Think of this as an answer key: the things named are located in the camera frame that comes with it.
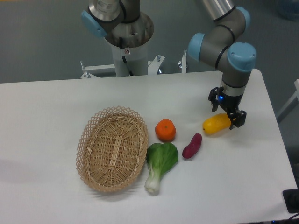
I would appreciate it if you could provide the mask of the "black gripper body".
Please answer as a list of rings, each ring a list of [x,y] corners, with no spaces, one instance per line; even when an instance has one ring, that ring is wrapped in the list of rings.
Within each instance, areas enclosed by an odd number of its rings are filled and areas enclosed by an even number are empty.
[[[230,96],[226,93],[224,87],[219,88],[218,92],[218,102],[221,108],[227,113],[236,113],[239,110],[239,104],[243,94],[238,96]]]

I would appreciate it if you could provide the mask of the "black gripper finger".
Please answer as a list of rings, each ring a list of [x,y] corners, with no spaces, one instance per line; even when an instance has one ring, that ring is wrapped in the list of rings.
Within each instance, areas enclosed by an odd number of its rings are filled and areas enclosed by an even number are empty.
[[[222,91],[221,87],[215,87],[211,89],[209,93],[208,101],[211,102],[212,112],[217,111],[218,107],[221,106],[221,101],[220,101],[221,91]]]
[[[230,113],[228,115],[228,117],[231,121],[229,129],[232,130],[235,127],[239,128],[239,127],[243,126],[245,124],[246,116],[247,116],[247,113],[243,110],[241,110],[241,111],[236,110],[235,112]]]

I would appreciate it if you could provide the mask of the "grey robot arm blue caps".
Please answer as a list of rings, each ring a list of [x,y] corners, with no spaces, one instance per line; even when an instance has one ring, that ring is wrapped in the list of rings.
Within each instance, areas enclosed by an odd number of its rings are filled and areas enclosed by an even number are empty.
[[[256,63],[256,49],[237,39],[250,25],[250,15],[230,0],[205,0],[203,4],[215,27],[208,34],[195,34],[187,54],[222,73],[221,84],[210,91],[208,100],[213,111],[221,107],[226,112],[232,128],[241,127],[246,112],[239,104]],[[147,59],[154,25],[140,11],[140,1],[91,0],[81,20],[90,33],[110,44],[117,76],[157,73],[157,69],[149,68]]]

